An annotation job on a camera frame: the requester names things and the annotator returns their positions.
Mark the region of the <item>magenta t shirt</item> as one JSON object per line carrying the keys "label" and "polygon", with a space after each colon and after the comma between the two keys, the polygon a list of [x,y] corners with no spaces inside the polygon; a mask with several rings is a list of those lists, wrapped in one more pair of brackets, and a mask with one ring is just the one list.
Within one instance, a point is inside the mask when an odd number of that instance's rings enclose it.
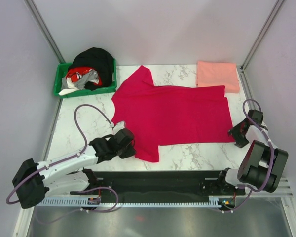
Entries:
{"label": "magenta t shirt", "polygon": [[234,142],[224,86],[155,86],[150,69],[140,66],[112,101],[112,121],[126,123],[141,160],[159,162],[159,146]]}

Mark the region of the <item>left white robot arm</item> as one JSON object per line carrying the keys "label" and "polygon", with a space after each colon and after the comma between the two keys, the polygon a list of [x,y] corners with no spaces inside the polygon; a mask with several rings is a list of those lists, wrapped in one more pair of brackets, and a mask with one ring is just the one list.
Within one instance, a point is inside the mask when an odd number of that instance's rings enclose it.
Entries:
{"label": "left white robot arm", "polygon": [[14,193],[23,209],[34,207],[47,196],[66,192],[69,185],[74,191],[83,189],[87,194],[98,190],[98,181],[85,168],[110,161],[114,157],[128,158],[135,155],[134,134],[127,128],[113,129],[113,134],[86,142],[76,153],[54,160],[22,163],[12,180]]}

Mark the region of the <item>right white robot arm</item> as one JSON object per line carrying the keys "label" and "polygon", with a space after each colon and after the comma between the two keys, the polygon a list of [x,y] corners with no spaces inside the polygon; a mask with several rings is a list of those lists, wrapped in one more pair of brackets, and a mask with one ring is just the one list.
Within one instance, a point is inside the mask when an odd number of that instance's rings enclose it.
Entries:
{"label": "right white robot arm", "polygon": [[226,168],[220,172],[216,182],[219,193],[228,194],[237,186],[258,192],[263,186],[262,190],[269,193],[277,189],[289,154],[274,145],[262,122],[263,112],[249,110],[246,118],[228,132],[235,146],[250,147],[238,169]]}

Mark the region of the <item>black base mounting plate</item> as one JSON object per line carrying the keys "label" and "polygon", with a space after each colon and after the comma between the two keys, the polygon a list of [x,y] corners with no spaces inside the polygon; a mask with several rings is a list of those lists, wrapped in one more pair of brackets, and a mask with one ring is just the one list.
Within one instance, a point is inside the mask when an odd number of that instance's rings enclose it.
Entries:
{"label": "black base mounting plate", "polygon": [[100,194],[105,201],[207,201],[210,196],[244,195],[244,189],[218,182],[221,171],[89,171],[94,181],[85,193]]}

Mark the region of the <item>folded salmon pink t shirt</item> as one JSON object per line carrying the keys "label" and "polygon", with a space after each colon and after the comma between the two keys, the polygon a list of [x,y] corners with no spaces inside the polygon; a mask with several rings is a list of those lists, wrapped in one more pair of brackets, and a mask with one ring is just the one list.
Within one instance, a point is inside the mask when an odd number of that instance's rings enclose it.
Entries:
{"label": "folded salmon pink t shirt", "polygon": [[198,87],[223,85],[226,93],[238,93],[240,86],[236,64],[198,61],[196,85]]}

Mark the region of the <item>grey garment in bin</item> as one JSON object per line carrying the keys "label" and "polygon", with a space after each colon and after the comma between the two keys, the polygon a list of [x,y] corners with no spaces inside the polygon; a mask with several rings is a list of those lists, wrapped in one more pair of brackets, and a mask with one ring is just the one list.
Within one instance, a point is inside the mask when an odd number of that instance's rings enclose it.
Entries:
{"label": "grey garment in bin", "polygon": [[79,90],[95,90],[101,86],[100,78],[95,70],[91,70],[83,75],[77,82],[74,82],[74,86]]}

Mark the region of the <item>white garment in bin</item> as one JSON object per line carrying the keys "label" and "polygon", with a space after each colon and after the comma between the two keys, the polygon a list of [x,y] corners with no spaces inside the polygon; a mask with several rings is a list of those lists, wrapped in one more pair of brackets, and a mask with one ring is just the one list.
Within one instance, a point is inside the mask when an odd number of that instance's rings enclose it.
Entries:
{"label": "white garment in bin", "polygon": [[62,78],[61,90],[58,95],[64,96],[75,91],[78,91],[78,88],[75,87],[75,84],[72,82],[71,78]]}

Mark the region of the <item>red garment in bin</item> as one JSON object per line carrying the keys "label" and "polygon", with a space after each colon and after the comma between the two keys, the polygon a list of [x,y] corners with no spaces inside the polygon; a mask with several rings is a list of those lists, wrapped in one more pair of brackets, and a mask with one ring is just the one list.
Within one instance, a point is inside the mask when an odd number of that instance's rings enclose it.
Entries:
{"label": "red garment in bin", "polygon": [[77,82],[83,75],[88,73],[89,71],[94,70],[90,67],[77,67],[70,69],[66,75],[67,78],[71,78],[72,82]]}

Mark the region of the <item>black garment in bin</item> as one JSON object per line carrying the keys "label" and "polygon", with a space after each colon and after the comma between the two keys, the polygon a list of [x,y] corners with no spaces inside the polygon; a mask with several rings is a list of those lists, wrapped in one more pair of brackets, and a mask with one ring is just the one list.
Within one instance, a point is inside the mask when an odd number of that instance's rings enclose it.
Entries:
{"label": "black garment in bin", "polygon": [[108,87],[112,84],[114,58],[104,49],[90,48],[80,53],[69,66],[68,71],[77,67],[90,67],[98,72],[102,80],[102,87]]}

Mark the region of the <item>green plastic bin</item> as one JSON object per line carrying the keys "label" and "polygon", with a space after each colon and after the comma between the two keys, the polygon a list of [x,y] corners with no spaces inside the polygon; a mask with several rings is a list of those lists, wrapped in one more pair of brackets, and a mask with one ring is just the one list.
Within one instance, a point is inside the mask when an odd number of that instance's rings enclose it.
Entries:
{"label": "green plastic bin", "polygon": [[53,88],[53,93],[55,96],[59,96],[62,99],[97,95],[97,94],[106,94],[116,92],[117,89],[117,72],[116,72],[116,60],[113,60],[113,74],[112,74],[112,84],[108,87],[102,87],[96,90],[78,90],[66,95],[59,95],[59,92],[62,90],[62,78],[64,78],[68,72],[68,68],[72,63],[59,64],[56,71],[55,83]]}

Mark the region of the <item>left aluminium frame post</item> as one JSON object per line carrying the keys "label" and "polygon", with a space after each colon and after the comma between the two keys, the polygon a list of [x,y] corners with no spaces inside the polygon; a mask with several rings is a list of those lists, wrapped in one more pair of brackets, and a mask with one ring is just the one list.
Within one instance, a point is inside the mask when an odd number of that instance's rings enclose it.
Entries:
{"label": "left aluminium frame post", "polygon": [[47,24],[45,23],[42,15],[39,12],[38,7],[36,6],[33,0],[24,0],[25,4],[27,5],[28,9],[30,10],[32,16],[34,17],[36,23],[38,24],[41,32],[43,33],[45,39],[47,40],[49,46],[51,47],[53,53],[55,54],[56,58],[58,59],[59,63],[65,63],[65,59],[61,54],[51,32],[49,31]]}

